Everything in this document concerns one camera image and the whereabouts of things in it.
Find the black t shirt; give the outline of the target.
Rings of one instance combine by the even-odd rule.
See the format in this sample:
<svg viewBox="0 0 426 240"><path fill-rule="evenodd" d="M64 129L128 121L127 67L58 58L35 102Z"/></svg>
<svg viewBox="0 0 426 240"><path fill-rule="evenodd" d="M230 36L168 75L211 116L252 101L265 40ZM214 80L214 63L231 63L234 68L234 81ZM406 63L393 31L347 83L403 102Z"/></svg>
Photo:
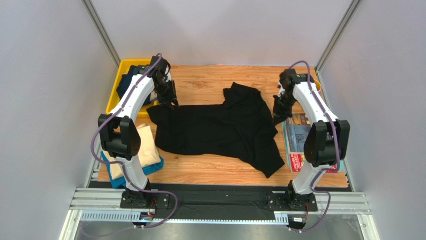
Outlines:
<svg viewBox="0 0 426 240"><path fill-rule="evenodd" d="M165 152L237 158L270 178L285 165L275 137L278 131L261 92L233 83L215 105L153 106L155 144Z"/></svg>

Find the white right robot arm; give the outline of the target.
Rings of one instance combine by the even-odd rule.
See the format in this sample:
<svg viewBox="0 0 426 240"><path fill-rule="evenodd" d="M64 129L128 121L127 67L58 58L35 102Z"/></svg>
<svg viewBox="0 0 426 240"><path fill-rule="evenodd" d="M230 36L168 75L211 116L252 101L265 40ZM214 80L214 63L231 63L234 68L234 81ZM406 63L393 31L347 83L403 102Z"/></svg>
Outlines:
<svg viewBox="0 0 426 240"><path fill-rule="evenodd" d="M293 116L293 106L299 103L310 122L310 131L304 144L306 163L289 188L296 195L314 193L321 177L339 169L341 160L346 157L351 126L340 120L326 106L310 73L300 74L293 68L279 75L279 92L273 106L274 124L280 124Z"/></svg>

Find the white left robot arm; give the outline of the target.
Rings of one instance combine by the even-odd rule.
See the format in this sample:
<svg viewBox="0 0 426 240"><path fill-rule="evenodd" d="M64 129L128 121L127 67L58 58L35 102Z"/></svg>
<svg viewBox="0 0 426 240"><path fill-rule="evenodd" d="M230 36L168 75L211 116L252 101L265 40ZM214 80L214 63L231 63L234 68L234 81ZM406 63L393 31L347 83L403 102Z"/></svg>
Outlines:
<svg viewBox="0 0 426 240"><path fill-rule="evenodd" d="M171 79L171 65L161 53L153 56L148 65L140 65L130 73L132 81L118 105L110 114L98 118L101 147L113 157L113 162L97 158L105 165L119 165L126 189L131 193L153 194L151 184L139 161L142 140L135 122L146 99L155 92L161 106L172 110L179 107L175 82Z"/></svg>

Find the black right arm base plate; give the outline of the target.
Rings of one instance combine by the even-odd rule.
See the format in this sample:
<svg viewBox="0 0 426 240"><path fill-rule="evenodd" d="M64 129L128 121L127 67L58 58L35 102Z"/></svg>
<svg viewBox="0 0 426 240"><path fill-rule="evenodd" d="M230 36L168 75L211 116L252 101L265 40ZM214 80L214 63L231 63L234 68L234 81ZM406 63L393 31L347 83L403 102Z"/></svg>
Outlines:
<svg viewBox="0 0 426 240"><path fill-rule="evenodd" d="M268 209L274 212L317 212L316 196L297 193L268 193L266 195Z"/></svg>

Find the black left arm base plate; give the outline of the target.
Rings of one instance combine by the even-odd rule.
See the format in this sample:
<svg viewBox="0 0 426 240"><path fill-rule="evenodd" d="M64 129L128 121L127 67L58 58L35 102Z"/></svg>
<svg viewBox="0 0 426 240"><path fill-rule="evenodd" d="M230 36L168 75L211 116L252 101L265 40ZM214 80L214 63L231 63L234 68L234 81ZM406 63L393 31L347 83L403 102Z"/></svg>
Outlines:
<svg viewBox="0 0 426 240"><path fill-rule="evenodd" d="M166 210L170 206L169 193L143 193L126 189L121 195L122 209L160 209Z"/></svg>

